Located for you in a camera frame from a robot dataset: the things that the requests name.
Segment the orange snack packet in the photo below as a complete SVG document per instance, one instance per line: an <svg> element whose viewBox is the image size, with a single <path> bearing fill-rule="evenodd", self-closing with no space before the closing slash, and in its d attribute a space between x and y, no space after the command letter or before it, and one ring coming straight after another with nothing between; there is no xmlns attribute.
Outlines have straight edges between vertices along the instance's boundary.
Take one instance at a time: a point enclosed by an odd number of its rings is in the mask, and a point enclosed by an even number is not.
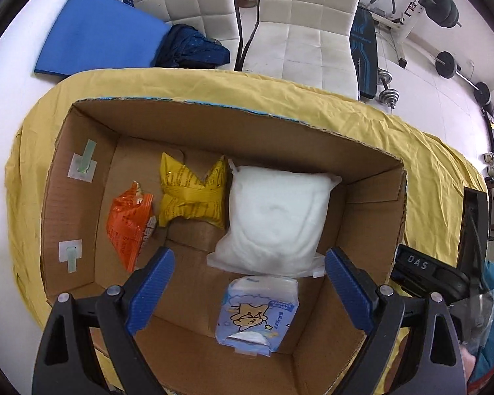
<svg viewBox="0 0 494 395"><path fill-rule="evenodd" d="M141 185L134 181L110 206L107 235L127 272L134 271L143 244L155 231L153 199L152 194L144 193Z"/></svg>

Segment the light blue tissue pack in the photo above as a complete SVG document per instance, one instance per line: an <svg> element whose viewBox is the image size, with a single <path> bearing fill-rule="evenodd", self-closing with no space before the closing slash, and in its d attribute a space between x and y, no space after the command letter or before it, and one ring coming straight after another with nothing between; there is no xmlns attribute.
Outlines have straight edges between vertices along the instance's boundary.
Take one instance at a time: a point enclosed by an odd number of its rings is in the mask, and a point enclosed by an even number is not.
<svg viewBox="0 0 494 395"><path fill-rule="evenodd" d="M229 283L216 326L218 344L268 357L276 352L299 308L299 284L282 276L244 276Z"/></svg>

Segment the yellow plastic parcel bag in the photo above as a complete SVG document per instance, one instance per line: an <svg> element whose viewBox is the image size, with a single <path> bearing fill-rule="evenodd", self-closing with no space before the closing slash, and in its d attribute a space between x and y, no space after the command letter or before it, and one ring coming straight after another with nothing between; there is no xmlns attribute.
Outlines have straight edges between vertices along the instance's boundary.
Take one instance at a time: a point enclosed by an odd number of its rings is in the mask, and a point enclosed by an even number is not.
<svg viewBox="0 0 494 395"><path fill-rule="evenodd" d="M211 167L205 179L200 179L193 170L163 152L159 167L159 225L166 227L173 219L183 218L224 229L227 174L224 156Z"/></svg>

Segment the white soft pillow pack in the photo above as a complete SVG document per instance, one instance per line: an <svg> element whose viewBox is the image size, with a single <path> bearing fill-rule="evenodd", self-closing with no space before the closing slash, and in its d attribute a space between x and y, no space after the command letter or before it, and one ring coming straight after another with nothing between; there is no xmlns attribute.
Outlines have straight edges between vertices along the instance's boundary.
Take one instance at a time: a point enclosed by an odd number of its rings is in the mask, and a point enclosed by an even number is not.
<svg viewBox="0 0 494 395"><path fill-rule="evenodd" d="M323 277L317 251L332 190L342 179L229 164L229 229L207 256L213 268L244 275Z"/></svg>

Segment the yellow table cloth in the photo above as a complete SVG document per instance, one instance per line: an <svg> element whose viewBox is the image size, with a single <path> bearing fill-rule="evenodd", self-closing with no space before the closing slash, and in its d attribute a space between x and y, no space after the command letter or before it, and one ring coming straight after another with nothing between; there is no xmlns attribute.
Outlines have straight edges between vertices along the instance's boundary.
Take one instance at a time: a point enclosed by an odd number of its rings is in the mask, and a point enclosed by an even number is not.
<svg viewBox="0 0 494 395"><path fill-rule="evenodd" d="M42 206L57 136L74 103L117 99L203 103L268 114L337 133L399 160L406 173L404 233L395 249L387 280L380 284L373 280L378 285L390 285L396 293L397 283L391 280L391 274L399 245L454 266L458 258L464 189L484 192L484 181L478 171L439 138L348 97L280 79L224 70L97 69L75 74L57 84L31 109L16 135L6 166L10 248L17 284L44 328L60 295L54 302L48 301L41 274ZM229 193L233 181L229 164L249 166L225 159L226 223L220 229L221 238L229 229ZM176 218L161 227L158 219L161 197L153 199L155 231L170 228L179 220L200 221ZM144 268L156 253L140 265L143 248L134 271ZM109 388L114 390L113 394L124 392L100 329L92 328L90 332Z"/></svg>

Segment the cardboard box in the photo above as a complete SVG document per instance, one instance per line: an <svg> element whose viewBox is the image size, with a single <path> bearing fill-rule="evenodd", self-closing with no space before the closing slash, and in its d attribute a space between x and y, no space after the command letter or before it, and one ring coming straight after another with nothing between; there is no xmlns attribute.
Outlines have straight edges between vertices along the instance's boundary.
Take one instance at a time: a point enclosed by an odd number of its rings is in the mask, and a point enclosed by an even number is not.
<svg viewBox="0 0 494 395"><path fill-rule="evenodd" d="M403 237L406 173L393 156L337 133L268 114L152 99L87 100L64 119L46 181L41 274L49 302L63 292L102 293L128 279L106 233L112 201L138 183L160 198L163 154L205 176L221 157L240 165L340 176L318 245L339 246L357 268L384 283ZM174 274L136 341L157 379L179 394L327 394L364 335L326 278L303 278L300 307L279 350L252 357L215 338L233 274L206 256L222 231L200 221L158 228L138 260L160 246Z"/></svg>

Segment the chrome dumbbell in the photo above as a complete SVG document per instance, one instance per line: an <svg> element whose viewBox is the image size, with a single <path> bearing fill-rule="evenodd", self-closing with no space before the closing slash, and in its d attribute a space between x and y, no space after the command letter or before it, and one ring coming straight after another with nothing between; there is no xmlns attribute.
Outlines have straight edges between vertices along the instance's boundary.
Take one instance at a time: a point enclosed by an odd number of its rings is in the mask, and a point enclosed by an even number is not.
<svg viewBox="0 0 494 395"><path fill-rule="evenodd" d="M378 95L378 100L393 111L399 101L400 94L396 89L390 87L392 79L389 70L383 68L377 69L377 84L383 87L383 90Z"/></svg>

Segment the barbell with black plates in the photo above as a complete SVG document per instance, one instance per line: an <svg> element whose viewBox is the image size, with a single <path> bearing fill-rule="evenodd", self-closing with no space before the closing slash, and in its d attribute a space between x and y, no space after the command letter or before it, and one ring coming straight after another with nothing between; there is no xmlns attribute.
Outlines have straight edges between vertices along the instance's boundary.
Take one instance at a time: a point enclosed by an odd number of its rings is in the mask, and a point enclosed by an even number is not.
<svg viewBox="0 0 494 395"><path fill-rule="evenodd" d="M461 68L456 63L453 55L447 51L441 51L435 57L435 70L437 74L444 79L459 77L473 88L476 102L482 106L488 106L492 102L491 91L484 82L474 83L461 73Z"/></svg>

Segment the black blue exercise mat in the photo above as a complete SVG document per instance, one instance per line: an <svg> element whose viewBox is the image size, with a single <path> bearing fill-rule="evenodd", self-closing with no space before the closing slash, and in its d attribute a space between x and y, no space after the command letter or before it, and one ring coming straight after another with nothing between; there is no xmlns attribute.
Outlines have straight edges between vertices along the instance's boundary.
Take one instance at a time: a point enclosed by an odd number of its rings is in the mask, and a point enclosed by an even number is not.
<svg viewBox="0 0 494 395"><path fill-rule="evenodd" d="M373 99L376 96L378 70L376 29L370 11L360 6L351 26L350 45L360 98Z"/></svg>

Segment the dark blue cloth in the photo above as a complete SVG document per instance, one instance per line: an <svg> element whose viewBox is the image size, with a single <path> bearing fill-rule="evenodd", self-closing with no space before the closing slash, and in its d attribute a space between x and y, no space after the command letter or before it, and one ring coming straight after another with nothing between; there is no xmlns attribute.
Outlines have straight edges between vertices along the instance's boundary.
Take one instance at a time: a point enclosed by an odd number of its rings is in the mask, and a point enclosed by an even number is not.
<svg viewBox="0 0 494 395"><path fill-rule="evenodd" d="M230 63L230 51L196 28L176 24L162 39L152 66L179 69L216 69Z"/></svg>

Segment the white quilted chair right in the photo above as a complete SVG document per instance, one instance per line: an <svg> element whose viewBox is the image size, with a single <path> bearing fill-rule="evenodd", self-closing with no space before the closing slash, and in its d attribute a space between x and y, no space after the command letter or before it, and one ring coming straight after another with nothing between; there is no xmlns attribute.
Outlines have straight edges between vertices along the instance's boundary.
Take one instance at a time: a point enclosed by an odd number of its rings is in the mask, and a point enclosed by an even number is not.
<svg viewBox="0 0 494 395"><path fill-rule="evenodd" d="M359 98L351 26L360 0L259 0L242 70Z"/></svg>

